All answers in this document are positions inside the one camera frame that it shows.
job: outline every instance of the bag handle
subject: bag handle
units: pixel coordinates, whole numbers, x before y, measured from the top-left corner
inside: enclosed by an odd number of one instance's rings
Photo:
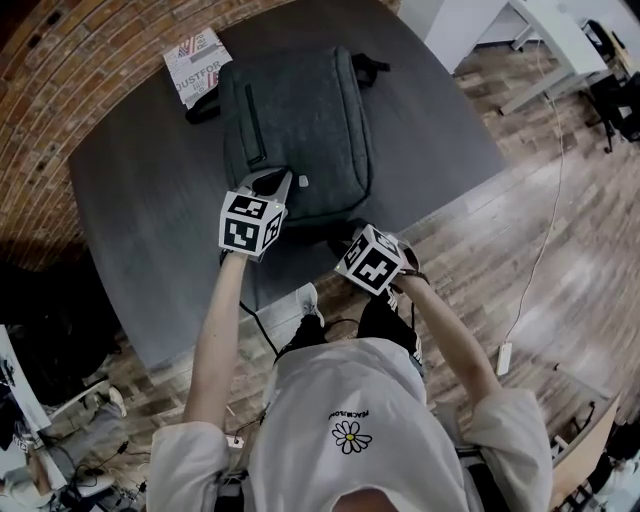
[[[364,53],[351,57],[351,64],[356,71],[358,85],[362,88],[372,87],[378,79],[378,71],[389,72],[391,66],[387,62],[380,62],[369,58]]]
[[[202,98],[196,101],[195,105],[187,110],[185,119],[191,124],[200,124],[220,115],[220,90],[216,86]]]

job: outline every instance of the cardboard box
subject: cardboard box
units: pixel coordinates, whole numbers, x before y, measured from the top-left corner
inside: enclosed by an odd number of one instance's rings
[[[165,53],[180,101],[193,107],[196,101],[218,85],[220,68],[231,61],[229,52],[210,28],[186,39]]]

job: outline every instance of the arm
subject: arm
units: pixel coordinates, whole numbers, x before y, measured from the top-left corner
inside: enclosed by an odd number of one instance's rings
[[[40,496],[49,494],[52,491],[51,482],[49,482],[49,475],[47,474],[47,470],[44,469],[42,461],[40,460],[40,457],[38,457],[33,445],[29,446],[27,459],[29,463],[29,474],[31,475],[33,483],[38,490],[38,494],[40,494]]]
[[[193,362],[191,388],[182,420],[222,429],[236,366],[240,289],[247,256],[230,253],[220,269]]]
[[[471,331],[421,278],[399,276],[396,284],[415,303],[445,362],[475,407],[501,389],[491,363]]]

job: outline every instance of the red brick wall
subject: red brick wall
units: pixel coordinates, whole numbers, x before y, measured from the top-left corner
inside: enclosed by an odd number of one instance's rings
[[[287,1],[41,0],[0,52],[0,261],[41,268],[83,244],[67,158],[163,51]]]

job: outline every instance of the sleeve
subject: sleeve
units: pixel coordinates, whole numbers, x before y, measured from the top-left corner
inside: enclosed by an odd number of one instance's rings
[[[218,479],[229,465],[224,433],[204,422],[164,427],[153,436],[150,512],[213,510]]]
[[[465,440],[480,446],[510,510],[549,509],[551,448],[532,392],[502,389],[484,398],[475,408]]]

